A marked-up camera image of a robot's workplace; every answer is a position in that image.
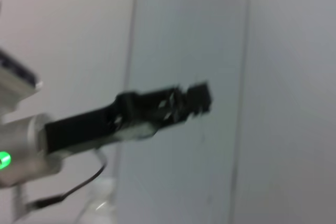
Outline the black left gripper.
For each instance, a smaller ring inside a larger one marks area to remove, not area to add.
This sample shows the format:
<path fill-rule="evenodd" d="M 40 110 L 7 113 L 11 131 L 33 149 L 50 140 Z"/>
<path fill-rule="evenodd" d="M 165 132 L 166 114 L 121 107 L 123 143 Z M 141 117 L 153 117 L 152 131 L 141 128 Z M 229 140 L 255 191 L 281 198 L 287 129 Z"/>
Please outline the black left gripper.
<path fill-rule="evenodd" d="M 126 130 L 131 138 L 147 138 L 158 131 L 159 105 L 168 98 L 161 90 L 149 93 L 124 92 L 100 109 L 47 123 L 44 126 L 47 153 L 69 150 L 96 139 Z"/>

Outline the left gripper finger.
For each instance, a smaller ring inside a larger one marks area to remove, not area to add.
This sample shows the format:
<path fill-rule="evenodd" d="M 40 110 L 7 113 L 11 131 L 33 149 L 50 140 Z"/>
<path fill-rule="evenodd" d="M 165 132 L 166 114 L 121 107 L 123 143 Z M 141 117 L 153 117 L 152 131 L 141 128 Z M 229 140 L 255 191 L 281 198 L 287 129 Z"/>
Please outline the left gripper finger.
<path fill-rule="evenodd" d="M 189 117 L 208 114 L 211 111 L 212 97 L 206 82 L 189 87 L 186 91 L 174 88 L 167 99 L 164 116 L 160 117 L 160 127 L 184 123 Z"/>

